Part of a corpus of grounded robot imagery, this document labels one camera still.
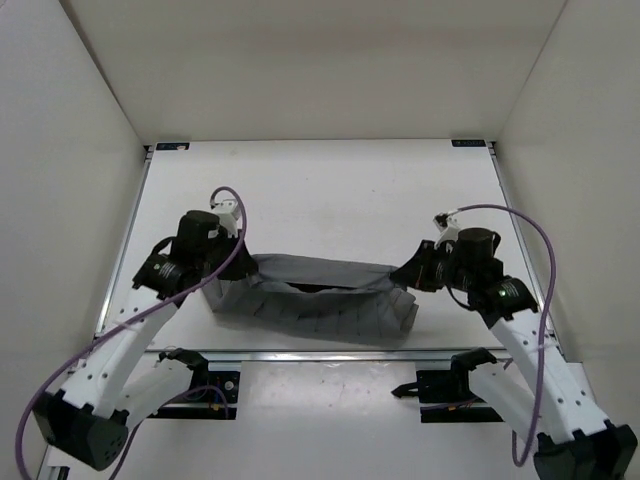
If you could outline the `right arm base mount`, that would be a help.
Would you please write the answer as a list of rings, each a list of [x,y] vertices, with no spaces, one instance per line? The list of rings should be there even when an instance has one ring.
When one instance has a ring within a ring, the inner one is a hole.
[[[391,391],[397,399],[417,398],[423,424],[502,423],[500,415],[471,392],[469,373],[483,364],[501,364],[485,348],[454,355],[448,370],[416,371],[414,382]]]

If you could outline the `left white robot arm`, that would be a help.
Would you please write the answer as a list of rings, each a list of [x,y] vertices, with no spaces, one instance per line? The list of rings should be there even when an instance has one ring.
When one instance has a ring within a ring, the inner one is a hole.
[[[158,242],[133,277],[119,319],[81,354],[75,372],[31,409],[53,447],[97,470],[109,468],[141,422],[170,400],[208,389],[208,362],[174,348],[136,380],[130,378],[149,344],[186,297],[217,278],[255,265],[243,244],[241,208],[231,201],[184,214],[177,233]]]

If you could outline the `grey pleated skirt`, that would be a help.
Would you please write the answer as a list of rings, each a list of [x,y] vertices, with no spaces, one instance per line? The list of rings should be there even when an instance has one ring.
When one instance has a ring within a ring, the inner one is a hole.
[[[403,342],[414,326],[416,297],[391,280],[393,266],[284,254],[253,259],[256,272],[202,289],[211,311],[233,328],[388,345]]]

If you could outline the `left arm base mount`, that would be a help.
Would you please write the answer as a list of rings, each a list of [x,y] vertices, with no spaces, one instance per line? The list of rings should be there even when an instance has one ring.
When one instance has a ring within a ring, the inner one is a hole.
[[[191,373],[185,393],[151,415],[158,419],[235,420],[238,412],[240,366],[216,364],[198,352],[184,349],[159,353],[157,364],[179,362]]]

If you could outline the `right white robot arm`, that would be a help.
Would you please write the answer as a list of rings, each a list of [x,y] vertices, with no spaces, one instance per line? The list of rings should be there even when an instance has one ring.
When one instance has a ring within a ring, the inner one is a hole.
[[[477,397],[509,425],[527,447],[541,479],[622,479],[638,446],[627,425],[615,425],[573,376],[545,332],[540,307],[525,283],[504,272],[498,233],[447,228],[425,241],[391,275],[419,291],[461,291],[467,310],[480,315],[503,345],[525,383],[519,385],[485,348],[452,357],[449,391]]]

